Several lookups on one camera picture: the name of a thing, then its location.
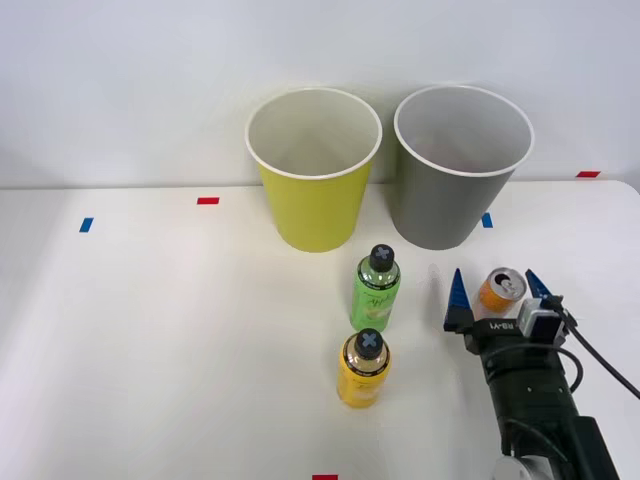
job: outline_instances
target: orange can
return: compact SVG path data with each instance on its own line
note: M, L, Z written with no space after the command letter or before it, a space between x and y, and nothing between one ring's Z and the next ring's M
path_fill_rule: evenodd
M476 320L502 316L527 293L527 282L512 268L496 268L484 281L473 305Z

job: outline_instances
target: white wall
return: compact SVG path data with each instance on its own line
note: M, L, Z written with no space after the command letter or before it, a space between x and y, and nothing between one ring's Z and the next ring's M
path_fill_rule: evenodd
M454 82L529 113L519 176L638 187L639 16L632 0L3 0L0 186L257 183L242 133L264 98L345 87L388 121Z

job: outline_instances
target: table surface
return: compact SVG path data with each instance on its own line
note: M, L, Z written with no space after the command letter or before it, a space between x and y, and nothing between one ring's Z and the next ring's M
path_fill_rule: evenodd
M0 477L490 479L500 455L479 359L442 331L462 269L533 269L640 385L640 196L619 182L509 183L493 228L423 250L369 186L353 237L308 254L278 236L262 188L0 192ZM197 205L218 196L217 205ZM89 232L79 233L85 217ZM403 280L379 402L336 394L352 275L376 243ZM621 478L640 405L573 339L575 394ZM572 365L565 364L572 377Z

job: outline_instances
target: bottle cap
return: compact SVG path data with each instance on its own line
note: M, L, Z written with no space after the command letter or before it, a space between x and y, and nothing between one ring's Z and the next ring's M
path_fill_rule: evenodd
M369 264L376 272L388 272L393 267L394 256L393 248L381 243L371 249Z
M382 335L375 328L365 328L356 335L356 353L365 360L378 358L382 353Z

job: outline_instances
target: yellow bottle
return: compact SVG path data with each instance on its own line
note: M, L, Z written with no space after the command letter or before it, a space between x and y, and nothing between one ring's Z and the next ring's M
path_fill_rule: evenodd
M390 367L391 352L380 332L365 328L353 334L340 351L338 395L351 407L372 405Z

